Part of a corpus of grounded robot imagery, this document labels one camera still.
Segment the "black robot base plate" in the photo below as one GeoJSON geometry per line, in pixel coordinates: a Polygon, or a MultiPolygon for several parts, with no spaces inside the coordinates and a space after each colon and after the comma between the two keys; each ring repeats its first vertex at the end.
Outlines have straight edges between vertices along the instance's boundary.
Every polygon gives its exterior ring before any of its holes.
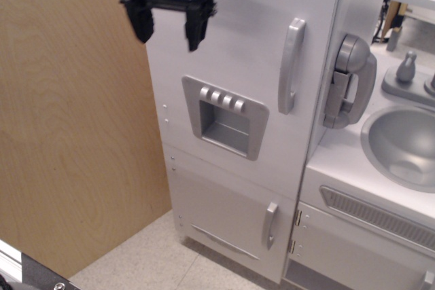
{"type": "Polygon", "coordinates": [[[1,240],[1,289],[80,289],[43,264],[1,240]]]}

